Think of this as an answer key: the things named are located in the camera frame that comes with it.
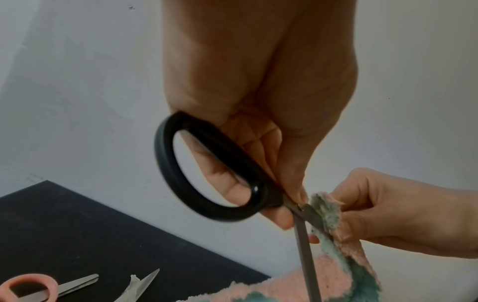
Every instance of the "gray wall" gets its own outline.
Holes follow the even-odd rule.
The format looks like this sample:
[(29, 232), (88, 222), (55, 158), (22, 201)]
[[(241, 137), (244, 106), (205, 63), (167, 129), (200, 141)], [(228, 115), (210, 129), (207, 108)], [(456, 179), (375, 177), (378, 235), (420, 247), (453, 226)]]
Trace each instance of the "gray wall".
[[(265, 273), (299, 266), (292, 233), (261, 217), (209, 221), (163, 182), (152, 150), (167, 115), (159, 0), (1, 6), (0, 196), (48, 179)], [(478, 189), (477, 12), (475, 0), (359, 1), (358, 89), (312, 160), (310, 193), (357, 166)], [(478, 295), (477, 262), (365, 248), (385, 301)]]

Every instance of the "skin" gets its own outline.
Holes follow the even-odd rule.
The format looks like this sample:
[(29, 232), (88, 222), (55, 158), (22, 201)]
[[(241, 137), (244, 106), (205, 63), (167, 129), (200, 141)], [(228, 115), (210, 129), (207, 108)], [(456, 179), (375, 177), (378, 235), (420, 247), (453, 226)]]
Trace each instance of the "skin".
[[(357, 82), (354, 0), (164, 0), (164, 91), (171, 111), (214, 124), (297, 203), (305, 169)], [(209, 183), (231, 203), (250, 191), (183, 136)], [(332, 195), (334, 234), (431, 255), (478, 257), (478, 193), (356, 169)], [(284, 207), (263, 214), (283, 229)]]
[[(307, 164), (357, 82), (354, 0), (165, 0), (164, 90), (172, 111), (214, 124), (297, 203)], [(249, 188), (183, 136), (209, 183), (244, 204)], [(283, 229), (284, 207), (263, 214)]]

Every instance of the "fluffy fabric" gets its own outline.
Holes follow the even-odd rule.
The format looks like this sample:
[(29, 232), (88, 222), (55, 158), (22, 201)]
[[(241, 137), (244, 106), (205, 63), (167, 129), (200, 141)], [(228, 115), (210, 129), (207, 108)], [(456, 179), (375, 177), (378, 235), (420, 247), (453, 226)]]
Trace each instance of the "fluffy fabric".
[[(327, 233), (313, 229), (324, 254), (314, 259), (320, 293), (324, 302), (378, 302), (380, 283), (365, 257), (359, 241), (330, 239), (340, 221), (340, 203), (327, 193), (312, 196), (311, 206), (324, 221)], [(216, 294), (191, 297), (187, 302), (309, 302), (301, 269), (286, 276), (247, 286), (232, 284)]]

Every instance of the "black surface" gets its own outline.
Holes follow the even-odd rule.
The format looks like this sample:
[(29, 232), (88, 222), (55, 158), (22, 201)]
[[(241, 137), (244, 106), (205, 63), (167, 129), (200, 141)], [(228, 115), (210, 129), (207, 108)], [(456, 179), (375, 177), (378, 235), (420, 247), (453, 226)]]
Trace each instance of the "black surface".
[[(184, 176), (174, 154), (173, 138), (185, 130), (194, 136), (229, 170), (251, 188), (250, 198), (241, 206), (217, 204), (198, 192)], [(154, 139), (156, 161), (171, 190), (188, 207), (202, 216), (220, 221), (238, 221), (271, 206), (283, 205), (282, 190), (276, 182), (236, 143), (209, 122), (178, 111), (158, 127)]]
[(59, 283), (99, 274), (59, 301), (113, 302), (130, 275), (142, 279), (157, 268), (138, 302), (185, 300), (267, 278), (52, 182), (0, 198), (0, 283), (25, 273)]

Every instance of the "black table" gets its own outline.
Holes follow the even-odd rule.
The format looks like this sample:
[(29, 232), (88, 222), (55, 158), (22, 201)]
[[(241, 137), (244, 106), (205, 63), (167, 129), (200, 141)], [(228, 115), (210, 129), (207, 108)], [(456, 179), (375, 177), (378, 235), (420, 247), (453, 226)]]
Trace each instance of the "black table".
[[(61, 302), (113, 302), (160, 268), (138, 302), (174, 302), (267, 276), (45, 181), (0, 198), (0, 283), (43, 273), (59, 283), (99, 274)], [(23, 294), (37, 288), (19, 289)]]

